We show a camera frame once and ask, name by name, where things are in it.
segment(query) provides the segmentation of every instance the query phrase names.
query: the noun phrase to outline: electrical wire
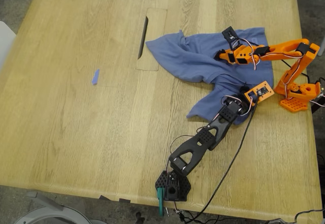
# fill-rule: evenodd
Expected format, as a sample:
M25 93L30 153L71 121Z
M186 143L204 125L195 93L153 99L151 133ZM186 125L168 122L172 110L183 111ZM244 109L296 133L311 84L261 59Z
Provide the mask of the electrical wire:
M250 109L252 108L252 104L253 104L253 97L250 96L250 105L249 105L248 111L245 114L241 115L241 116L245 116L245 115L247 115L249 113Z
M301 61L301 58L298 60L298 65L297 65L296 70L291 74L291 76L290 76L290 78L288 79L288 81L287 81L286 83L283 83L284 86L285 86L284 90L285 90L285 99L286 99L286 100L291 100L291 99L292 99L292 97L291 97L290 99L288 99L288 94L287 94L287 85L290 83L291 78L292 78L292 77L296 74L296 72L298 71L298 69L299 69L299 67L300 67L300 61Z
M288 67L291 68L291 66L290 66L290 65L289 65L285 60L281 60L281 61L283 61L284 64L286 64ZM309 78L309 76L308 76L307 74L305 74L305 73L301 73L301 75L307 77L308 83L310 83L310 78Z
M316 105L318 105L318 106L320 106L320 107L325 107L325 105L321 105L320 103L317 103L317 102L315 102L315 101L310 101L310 102L312 102L312 103L314 103L314 104L316 104Z
M284 55L284 56L286 56L286 57L289 57L289 58L302 58L302 57L303 57L303 55L300 55L300 56L293 56L293 55L287 55L287 54L284 54L284 53L282 53L282 52L271 52L271 53L267 53L267 54L265 54L265 55L262 55L261 57L265 57L265 56L268 56L268 55L277 55L277 54L282 54L282 55Z
M221 98L221 103L224 105L224 103L223 103L223 98L224 97L228 97L228 98L232 98L232 99L234 99L234 100L238 100L240 103L243 103L242 101L241 101L241 99L239 99L239 98L237 98L237 97L234 97L234 96L231 96L231 95L224 95L222 98Z
M172 153L172 145L174 144L174 142L176 141L176 139L179 139L179 138L181 138L181 137L185 137L185 136L187 136L187 137L194 137L194 135L186 135L186 134L181 135L181 136L178 136L177 138L175 138L175 139L173 140L173 142L172 142L171 145L169 146L169 151L170 151L170 153Z
M240 149L241 149L242 146L243 146L243 142L244 142L244 139L245 139L246 133L247 133L248 128L249 128L249 125L250 125L250 123L251 123L251 121L252 121L252 119L253 119L253 116L254 116L254 114L255 114L255 110L256 110L256 108L257 108L257 103L255 104L255 106L254 106L254 108L253 108L252 114L251 114L250 119L249 119L249 121L248 121L248 124L247 124L247 126L246 126L246 129L245 129L244 135L243 135L243 137L242 137L242 140L241 140L241 142L240 142L240 145L239 145L239 147L238 147L238 150L237 150L235 156L233 157L232 161L230 162L230 164L229 164L229 166L228 166L226 172L224 173L223 177L221 178L219 184L218 184L217 187L215 188L215 190L214 190L212 196L210 197L209 201L208 201L207 204L204 206L204 208L203 208L203 209L202 209L202 210L201 210L201 211L200 211L200 212L199 212L199 213L198 213L194 218L190 219L189 221L185 221L185 222L184 222L185 224L190 223L190 222L196 220L196 219L197 219L197 218L198 218L198 217L199 217L199 216L200 216L200 215L201 215L201 214L206 210L206 208L207 208L207 207L209 206L209 204L211 203L213 197L215 196L215 194L217 193L217 191L218 191L218 189L220 188L221 184L223 183L223 181L224 181L225 177L227 176L228 172L230 171L230 168L232 167L232 165L233 165L233 163L234 163L234 161L235 161L237 155L239 154Z
M319 211L324 211L324 210L325 210L325 205L324 205L324 208L322 208L322 209L320 209L320 210L306 210L306 211L298 212L298 213L295 215L295 221L294 221L294 222L286 222L286 223L287 223L287 224L296 224L299 215L301 215L301 214L306 214L306 213L310 213L310 212L319 212ZM266 221L265 223L269 223L270 221L276 221L276 220L282 220L282 219L281 219L281 218L277 218L277 219L273 219L273 220L268 220L268 221Z
M250 56L252 57L252 62L254 63L254 70L256 70L256 65L259 63L259 61L258 61L258 63L256 64L255 59L254 59L254 55L253 55L253 53L254 53L254 48L253 48L253 46L251 45L251 43L250 43L248 40L246 40L246 39L239 38L239 39L237 39L237 40L233 43L233 47L234 47L234 45L235 45L238 41L240 41L240 40L246 42L246 43L249 45L249 47L252 49L252 52L251 52L250 54L248 54L248 55L250 55Z

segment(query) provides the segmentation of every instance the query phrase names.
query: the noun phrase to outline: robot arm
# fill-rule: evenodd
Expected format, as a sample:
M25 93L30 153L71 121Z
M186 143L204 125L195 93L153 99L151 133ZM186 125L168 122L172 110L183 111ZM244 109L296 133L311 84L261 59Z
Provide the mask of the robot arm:
M292 40L272 46L252 45L246 39L239 38L232 27L227 28L222 34L228 41L230 49L219 50L214 56L215 60L223 59L230 64L239 65L253 63L256 67L256 64L263 60L298 59L289 70L284 72L274 88L276 93L285 96L285 99L280 101L282 107L291 112L307 110L309 101L320 95L319 82L301 85L294 83L307 65L315 59L319 46L309 45L307 39Z

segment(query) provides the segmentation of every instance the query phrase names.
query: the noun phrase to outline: concrete floor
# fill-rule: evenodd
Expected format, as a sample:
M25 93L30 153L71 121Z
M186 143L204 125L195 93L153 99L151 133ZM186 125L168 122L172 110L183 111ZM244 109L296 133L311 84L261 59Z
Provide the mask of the concrete floor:
M27 12L31 0L0 0L0 21L4 21L15 33ZM325 35L325 0L298 0L301 29L304 38L320 44ZM317 59L308 67L307 72L314 82L320 76L325 76L325 55ZM325 156L325 109L319 109L313 114L316 147L318 153ZM37 204L25 197L27 190L0 186L0 224L14 223L20 216L37 207ZM119 203L106 200L96 200L75 196L43 193L56 202L85 210L87 217L100 219L107 223L136 223L136 213L140 211L146 218L145 223L180 223L178 216L170 210L171 217L161 218L158 209L128 203ZM205 214L201 220L216 218L215 215ZM263 223L258 220L231 219L227 223Z

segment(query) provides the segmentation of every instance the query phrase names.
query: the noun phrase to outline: black bracket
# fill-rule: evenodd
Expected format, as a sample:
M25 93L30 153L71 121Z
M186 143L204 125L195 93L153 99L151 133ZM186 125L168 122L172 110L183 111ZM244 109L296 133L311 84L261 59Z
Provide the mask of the black bracket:
M232 43L236 40L239 40L239 37L236 34L236 32L234 31L234 29L230 26L230 27L226 28L224 31L222 31L221 33L222 33L223 37L227 40L227 42L230 46L230 49L235 50L235 48L233 49Z
M155 184L156 189L165 189L165 201L186 201L191 190L187 177L176 174L174 171L163 171Z

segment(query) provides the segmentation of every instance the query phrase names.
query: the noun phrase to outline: wooden table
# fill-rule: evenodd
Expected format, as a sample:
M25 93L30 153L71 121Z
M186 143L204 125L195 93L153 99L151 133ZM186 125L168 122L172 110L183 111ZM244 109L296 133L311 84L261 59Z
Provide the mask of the wooden table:
M212 87L173 77L146 47L138 60L146 15L147 40L230 25L263 26L269 44L301 37L296 0L34 0L0 74L0 184L158 205L169 145L206 124L185 116ZM273 69L276 84L286 66ZM292 114L280 98L258 107L207 212L293 221L321 207L311 113ZM179 208L202 209L245 127L206 153ZM320 223L321 213L299 219Z

